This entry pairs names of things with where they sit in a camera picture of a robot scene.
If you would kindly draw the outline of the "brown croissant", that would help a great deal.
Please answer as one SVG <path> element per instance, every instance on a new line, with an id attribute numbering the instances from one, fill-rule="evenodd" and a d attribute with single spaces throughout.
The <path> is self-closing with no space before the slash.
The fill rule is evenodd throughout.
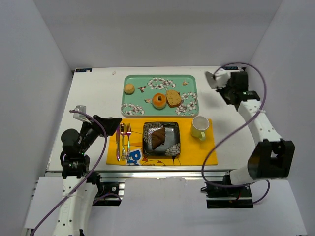
<path id="1" fill-rule="evenodd" d="M 151 134 L 152 149 L 156 149 L 165 142 L 165 127 L 155 130 Z"/>

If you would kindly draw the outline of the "silver cake server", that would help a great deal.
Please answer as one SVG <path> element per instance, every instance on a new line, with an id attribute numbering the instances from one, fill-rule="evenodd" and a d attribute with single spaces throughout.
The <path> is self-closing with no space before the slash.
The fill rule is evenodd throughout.
<path id="1" fill-rule="evenodd" d="M 205 72 L 205 77 L 208 83 L 214 83 L 216 81 L 216 76 L 209 71 Z"/>

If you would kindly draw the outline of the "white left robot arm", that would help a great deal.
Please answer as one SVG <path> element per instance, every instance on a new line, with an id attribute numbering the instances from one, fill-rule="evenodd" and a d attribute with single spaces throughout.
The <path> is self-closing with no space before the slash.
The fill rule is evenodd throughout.
<path id="1" fill-rule="evenodd" d="M 99 138 L 115 134 L 122 119 L 89 116 L 76 111 L 82 121 L 80 131 L 68 129 L 62 133 L 60 155 L 63 177 L 63 198 L 57 206 L 59 216 L 53 231 L 55 236 L 83 236 L 95 197 L 100 192 L 100 174 L 90 168 L 87 150 Z"/>

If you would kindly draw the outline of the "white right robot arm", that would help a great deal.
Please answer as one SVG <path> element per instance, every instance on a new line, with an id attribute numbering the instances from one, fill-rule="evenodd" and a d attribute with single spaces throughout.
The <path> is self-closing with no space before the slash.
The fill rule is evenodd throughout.
<path id="1" fill-rule="evenodd" d="M 270 123 L 263 112 L 258 94 L 249 90 L 247 72 L 221 72 L 214 79 L 216 91 L 248 122 L 255 143 L 247 164 L 229 173 L 231 184 L 243 185 L 261 179 L 287 178 L 295 145 L 292 141 L 284 140 Z"/>

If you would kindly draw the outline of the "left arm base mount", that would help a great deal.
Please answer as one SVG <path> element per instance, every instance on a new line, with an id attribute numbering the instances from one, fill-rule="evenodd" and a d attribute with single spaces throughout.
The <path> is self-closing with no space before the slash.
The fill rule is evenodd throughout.
<path id="1" fill-rule="evenodd" d="M 100 173 L 92 173 L 87 178 L 87 183 L 97 186 L 93 206 L 118 207 L 121 204 L 124 184 L 118 178 L 104 177 Z"/>

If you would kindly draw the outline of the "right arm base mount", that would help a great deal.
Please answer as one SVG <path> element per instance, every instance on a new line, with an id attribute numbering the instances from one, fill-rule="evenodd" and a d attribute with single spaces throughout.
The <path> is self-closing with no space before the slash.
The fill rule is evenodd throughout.
<path id="1" fill-rule="evenodd" d="M 249 186 L 219 188 L 206 183 L 200 191 L 206 195 L 207 209 L 253 208 Z"/>

